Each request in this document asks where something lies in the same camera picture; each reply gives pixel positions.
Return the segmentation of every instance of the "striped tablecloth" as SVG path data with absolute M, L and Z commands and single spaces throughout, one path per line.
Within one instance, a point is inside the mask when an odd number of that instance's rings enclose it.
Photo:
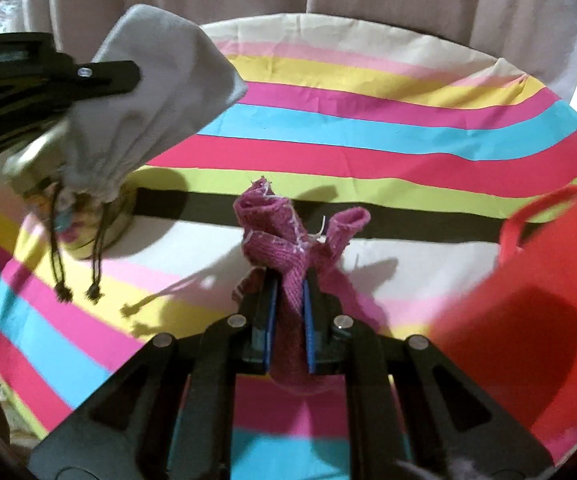
M 75 298 L 56 302 L 43 228 L 0 184 L 0 377 L 40 435 L 154 334 L 199 333 L 236 310 L 249 266 L 232 205 L 262 175 L 310 232 L 351 205 L 369 209 L 343 258 L 363 298 L 348 314 L 397 336 L 426 332 L 491 271 L 505 217 L 577 182 L 577 113 L 503 59 L 317 15 L 206 31 L 249 92 L 132 175 L 136 218 L 105 254 L 97 305 L 84 297 L 89 264 L 68 258 Z M 347 478 L 347 433 L 341 394 L 304 399 L 243 378 L 233 478 Z M 577 428 L 540 437 L 559 457 Z

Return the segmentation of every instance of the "blue gripper pad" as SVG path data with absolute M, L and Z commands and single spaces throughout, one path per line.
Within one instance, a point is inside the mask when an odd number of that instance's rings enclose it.
M 311 304 L 311 291 L 308 282 L 303 280 L 302 285 L 302 315 L 303 329 L 306 336 L 306 360 L 308 362 L 308 372 L 314 374 L 315 363 L 315 327 L 313 326 L 313 305 Z
M 275 339 L 275 320 L 278 312 L 278 296 L 280 295 L 280 280 L 273 282 L 268 305 L 268 324 L 266 327 L 266 342 L 264 346 L 264 371 L 270 370 L 270 360 L 273 357 L 273 340 Z

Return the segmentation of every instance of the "black stripe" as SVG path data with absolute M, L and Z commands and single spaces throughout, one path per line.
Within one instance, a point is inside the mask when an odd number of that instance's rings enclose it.
M 135 214 L 223 226 L 238 226 L 233 202 L 236 196 L 179 190 L 139 188 Z M 362 206 L 371 214 L 370 224 L 358 238 L 461 243 L 497 242 L 502 220 L 470 213 L 442 213 L 393 209 L 361 203 L 323 203 L 295 200 L 295 208 L 308 232 L 316 233 L 321 218 L 350 207 Z M 529 224 L 526 235 L 539 224 Z

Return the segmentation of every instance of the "silver bolt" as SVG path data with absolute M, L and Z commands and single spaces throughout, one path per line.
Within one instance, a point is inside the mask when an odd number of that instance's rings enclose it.
M 409 346 L 414 350 L 425 350 L 428 348 L 428 339 L 423 335 L 412 335 L 409 337 Z
M 172 335 L 167 333 L 161 333 L 153 337 L 153 345 L 157 348 L 165 348 L 172 343 Z
M 77 75 L 79 77 L 90 77 L 92 76 L 92 70 L 87 66 L 83 66 L 77 70 Z
M 353 326 L 353 318 L 350 316 L 346 316 L 345 314 L 341 314 L 339 316 L 335 316 L 335 319 L 332 320 L 332 323 L 340 330 L 346 330 Z
M 242 314 L 233 314 L 228 318 L 228 326 L 232 328 L 241 328 L 246 324 L 246 316 Z

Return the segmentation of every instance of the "red bag handle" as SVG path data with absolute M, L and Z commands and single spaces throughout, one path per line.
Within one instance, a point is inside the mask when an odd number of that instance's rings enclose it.
M 511 256 L 521 251 L 519 241 L 524 232 L 526 222 L 533 216 L 553 206 L 568 202 L 573 198 L 577 198 L 577 184 L 568 184 L 557 191 L 553 191 L 526 204 L 508 217 L 504 224 L 502 224 L 501 231 L 499 232 L 499 264 L 507 262 Z

